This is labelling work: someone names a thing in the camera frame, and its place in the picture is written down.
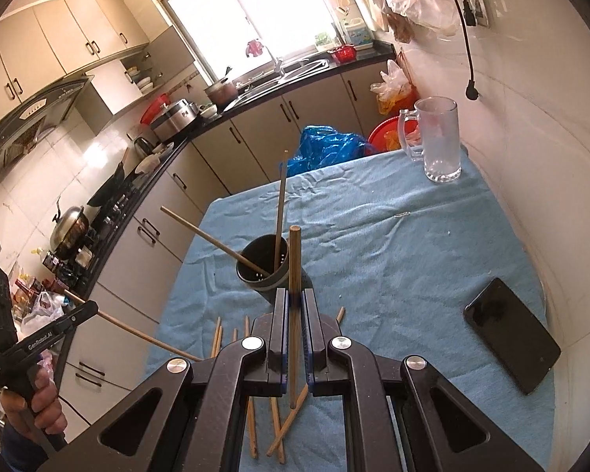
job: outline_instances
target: blue tablecloth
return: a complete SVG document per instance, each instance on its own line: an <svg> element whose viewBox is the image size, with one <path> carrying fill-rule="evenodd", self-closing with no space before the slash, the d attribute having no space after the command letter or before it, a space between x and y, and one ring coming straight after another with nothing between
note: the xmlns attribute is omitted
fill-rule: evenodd
<svg viewBox="0 0 590 472"><path fill-rule="evenodd" d="M500 277L546 324L541 286L485 181L463 157L461 177L447 185L426 179L422 165L401 151L298 175L288 180L284 228L301 225L302 263L319 309L336 315L347 308L344 335L382 356L423 356L546 468L552 373L524 396L462 314ZM215 201L201 227L242 250L275 231L277 198L274 183ZM225 345L234 327L242 331L245 314L253 319L270 310L238 280L229 256L195 238L157 338L209 356L217 316ZM153 347L146 373L169 357ZM286 397L280 413L284 420ZM273 439L269 400L256 399L256 425L260 458L250 457L245 432L240 470L273 471L275 456L264 455ZM285 439L287 465L280 470L344 471L344 438L340 399L309 396Z"/></svg>

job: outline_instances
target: human hand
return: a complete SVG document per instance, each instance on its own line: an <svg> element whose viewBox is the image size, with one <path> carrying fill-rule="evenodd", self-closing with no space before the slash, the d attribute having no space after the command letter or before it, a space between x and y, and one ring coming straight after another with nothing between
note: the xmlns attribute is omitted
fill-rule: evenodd
<svg viewBox="0 0 590 472"><path fill-rule="evenodd" d="M61 410L58 391L55 383L50 381L48 372L40 367L35 376L37 392L31 401L31 409L36 414L35 426L44 430L47 435L56 435L63 432L68 421ZM11 426L20 435L35 442L33 433L22 418L21 412L26 408L26 401L19 394L4 389L0 394L0 402Z"/></svg>

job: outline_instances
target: silver screw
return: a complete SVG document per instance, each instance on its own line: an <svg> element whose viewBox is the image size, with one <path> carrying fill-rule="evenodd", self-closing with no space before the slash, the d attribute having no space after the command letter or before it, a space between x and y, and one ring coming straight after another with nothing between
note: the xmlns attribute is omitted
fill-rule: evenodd
<svg viewBox="0 0 590 472"><path fill-rule="evenodd" d="M172 359L171 361L166 364L166 369L173 374L177 374L178 372L184 372L188 367L187 362L184 359Z"/></svg>
<svg viewBox="0 0 590 472"><path fill-rule="evenodd" d="M264 341L260 337L252 336L243 339L243 348L248 349L249 351L260 349L262 345L264 345Z"/></svg>
<svg viewBox="0 0 590 472"><path fill-rule="evenodd" d="M335 337L331 344L337 349L348 349L352 345L352 341L347 337Z"/></svg>
<svg viewBox="0 0 590 472"><path fill-rule="evenodd" d="M421 371L426 367L426 361L422 357L413 355L406 359L406 366L414 371Z"/></svg>

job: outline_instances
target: smartphone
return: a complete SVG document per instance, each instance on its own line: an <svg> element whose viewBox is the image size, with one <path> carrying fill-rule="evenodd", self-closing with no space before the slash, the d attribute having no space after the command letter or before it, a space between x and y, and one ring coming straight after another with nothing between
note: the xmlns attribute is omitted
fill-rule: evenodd
<svg viewBox="0 0 590 472"><path fill-rule="evenodd" d="M463 315L525 395L542 382L561 349L543 324L495 278Z"/></svg>

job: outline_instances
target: mug handle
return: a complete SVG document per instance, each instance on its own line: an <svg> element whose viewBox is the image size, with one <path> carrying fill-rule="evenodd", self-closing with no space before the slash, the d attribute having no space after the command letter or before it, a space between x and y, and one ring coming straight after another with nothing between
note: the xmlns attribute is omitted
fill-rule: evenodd
<svg viewBox="0 0 590 472"><path fill-rule="evenodd" d="M416 121L417 120L417 110L400 110L400 116L398 117L398 138L400 139L400 144L402 145L402 150L406 153L407 156L414 162L421 162L424 161L421 152L415 152L413 149L409 147L409 144L406 142L406 135L404 134L404 124L406 121Z"/></svg>

